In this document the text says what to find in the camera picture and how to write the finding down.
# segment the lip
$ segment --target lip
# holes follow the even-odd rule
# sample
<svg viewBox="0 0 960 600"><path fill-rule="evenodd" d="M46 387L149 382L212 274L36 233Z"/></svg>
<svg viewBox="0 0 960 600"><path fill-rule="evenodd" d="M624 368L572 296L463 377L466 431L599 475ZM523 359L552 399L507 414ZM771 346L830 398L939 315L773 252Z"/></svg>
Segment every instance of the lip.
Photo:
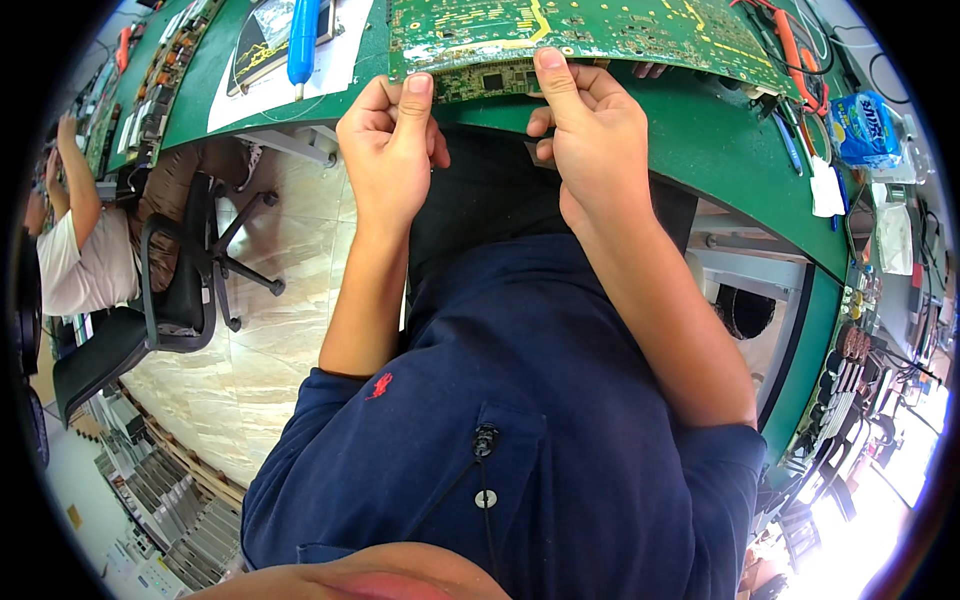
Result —
<svg viewBox="0 0 960 600"><path fill-rule="evenodd" d="M350 573L324 584L346 593L377 600L454 600L450 594L423 580L385 571Z"/></svg>

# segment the detergent package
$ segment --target detergent package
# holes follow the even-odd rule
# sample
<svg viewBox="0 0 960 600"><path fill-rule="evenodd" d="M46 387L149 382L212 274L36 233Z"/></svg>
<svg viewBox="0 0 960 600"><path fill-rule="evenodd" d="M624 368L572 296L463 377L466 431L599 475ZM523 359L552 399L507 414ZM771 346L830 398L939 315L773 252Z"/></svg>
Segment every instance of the detergent package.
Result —
<svg viewBox="0 0 960 600"><path fill-rule="evenodd" d="M830 103L827 129L833 148L851 167L893 169L900 164L900 142L883 98L873 91Z"/></svg>

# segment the shoe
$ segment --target shoe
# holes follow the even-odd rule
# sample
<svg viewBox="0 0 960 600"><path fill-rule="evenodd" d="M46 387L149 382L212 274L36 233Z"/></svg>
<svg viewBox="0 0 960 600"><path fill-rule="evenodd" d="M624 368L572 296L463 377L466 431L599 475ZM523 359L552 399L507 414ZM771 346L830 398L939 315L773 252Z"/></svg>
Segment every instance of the shoe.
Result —
<svg viewBox="0 0 960 600"><path fill-rule="evenodd" d="M250 162L247 163L247 180L240 185L233 186L233 191L237 194L247 189L250 180L253 179L253 171L256 171L256 165L260 163L260 157L263 156L263 146L259 144L251 144L247 147L247 150L250 152Z"/></svg>

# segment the shirt button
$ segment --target shirt button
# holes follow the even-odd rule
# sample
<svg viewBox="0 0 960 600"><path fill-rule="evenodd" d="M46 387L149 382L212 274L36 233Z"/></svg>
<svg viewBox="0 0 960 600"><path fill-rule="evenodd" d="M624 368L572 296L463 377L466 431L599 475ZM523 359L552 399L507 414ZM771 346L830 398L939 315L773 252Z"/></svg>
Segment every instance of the shirt button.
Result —
<svg viewBox="0 0 960 600"><path fill-rule="evenodd" d="M483 492L484 491L481 490L473 497L474 504L476 504L479 508L483 508ZM487 508L490 508L494 504L496 504L496 492L493 490L487 490Z"/></svg>

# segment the green circuit board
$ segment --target green circuit board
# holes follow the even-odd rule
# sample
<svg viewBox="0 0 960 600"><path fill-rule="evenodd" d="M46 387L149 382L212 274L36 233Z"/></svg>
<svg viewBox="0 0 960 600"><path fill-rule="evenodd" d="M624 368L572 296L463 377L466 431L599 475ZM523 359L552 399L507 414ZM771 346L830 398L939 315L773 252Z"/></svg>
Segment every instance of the green circuit board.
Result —
<svg viewBox="0 0 960 600"><path fill-rule="evenodd" d="M394 0L390 77L426 71L438 102L533 91L531 57L633 60L707 71L800 100L724 0Z"/></svg>

